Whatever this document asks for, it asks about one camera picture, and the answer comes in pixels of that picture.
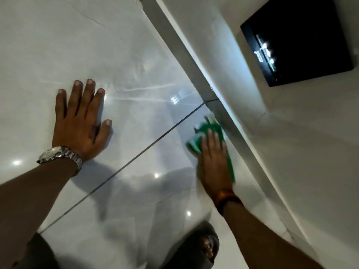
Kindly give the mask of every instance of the person's right hand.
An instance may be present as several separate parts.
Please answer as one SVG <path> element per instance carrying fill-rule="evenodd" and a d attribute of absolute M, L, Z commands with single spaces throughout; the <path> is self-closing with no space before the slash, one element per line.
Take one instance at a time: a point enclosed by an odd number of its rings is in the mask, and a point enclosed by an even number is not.
<path fill-rule="evenodd" d="M 209 197 L 215 201 L 221 191 L 232 191 L 231 173 L 227 162 L 227 146 L 219 141 L 218 134 L 208 131 L 202 136 L 202 153 L 199 156 L 201 182 Z"/>
<path fill-rule="evenodd" d="M 95 81 L 88 79 L 82 94 L 83 83 L 76 80 L 68 104 L 65 90 L 60 89 L 56 96 L 52 147 L 68 147 L 83 162 L 96 157 L 104 149 L 111 133 L 111 120 L 104 121 L 98 130 L 97 116 L 105 90 L 98 89 L 95 94 L 95 86 Z"/>

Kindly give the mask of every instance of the white wall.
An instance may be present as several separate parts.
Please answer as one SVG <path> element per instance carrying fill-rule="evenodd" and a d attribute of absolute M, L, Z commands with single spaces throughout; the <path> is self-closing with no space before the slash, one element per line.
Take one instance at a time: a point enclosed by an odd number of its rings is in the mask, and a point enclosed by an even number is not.
<path fill-rule="evenodd" d="M 320 262 L 357 268 L 358 68 L 269 88 L 240 31 L 267 1 L 160 0 Z M 359 0 L 335 2 L 357 62 Z"/>

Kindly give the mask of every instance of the person's left arm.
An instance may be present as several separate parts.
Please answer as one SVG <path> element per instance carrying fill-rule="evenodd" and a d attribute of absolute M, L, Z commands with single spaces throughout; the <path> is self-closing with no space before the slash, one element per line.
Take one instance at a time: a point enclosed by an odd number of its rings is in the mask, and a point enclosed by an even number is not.
<path fill-rule="evenodd" d="M 96 134 L 105 91 L 94 91 L 93 80 L 87 81 L 84 93 L 82 82 L 77 80 L 68 104 L 65 90 L 56 96 L 52 146 L 70 148 L 83 162 L 101 152 L 111 131 L 112 121 L 106 120 Z M 11 268 L 18 260 L 77 168 L 73 160 L 59 158 L 0 185 L 0 268 Z"/>

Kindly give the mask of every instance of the person's right arm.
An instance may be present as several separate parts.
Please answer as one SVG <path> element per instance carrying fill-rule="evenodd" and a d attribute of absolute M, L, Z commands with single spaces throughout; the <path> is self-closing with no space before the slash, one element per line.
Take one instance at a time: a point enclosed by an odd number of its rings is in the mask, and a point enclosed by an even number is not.
<path fill-rule="evenodd" d="M 209 131 L 208 138 L 203 137 L 200 160 L 201 182 L 213 201 L 220 192 L 233 190 L 227 148 L 220 144 L 217 134 Z M 223 208 L 223 217 L 250 269 L 323 268 L 271 231 L 241 203 L 228 201 Z"/>

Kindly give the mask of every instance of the green cloth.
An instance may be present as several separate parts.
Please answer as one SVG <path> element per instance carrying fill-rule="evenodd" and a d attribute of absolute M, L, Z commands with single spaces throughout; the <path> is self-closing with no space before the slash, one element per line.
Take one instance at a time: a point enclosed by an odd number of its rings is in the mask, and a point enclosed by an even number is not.
<path fill-rule="evenodd" d="M 186 143 L 187 149 L 195 156 L 197 156 L 202 152 L 202 135 L 205 134 L 206 136 L 208 136 L 209 129 L 211 129 L 213 133 L 216 132 L 218 133 L 219 141 L 221 143 L 224 141 L 222 126 L 217 122 L 214 115 L 211 114 L 209 116 L 206 116 L 205 119 L 206 122 L 203 122 L 199 126 L 195 127 L 196 135 Z M 229 154 L 227 156 L 227 160 L 228 160 L 228 167 L 231 173 L 232 181 L 236 182 L 236 179 L 234 177 L 232 160 Z"/>

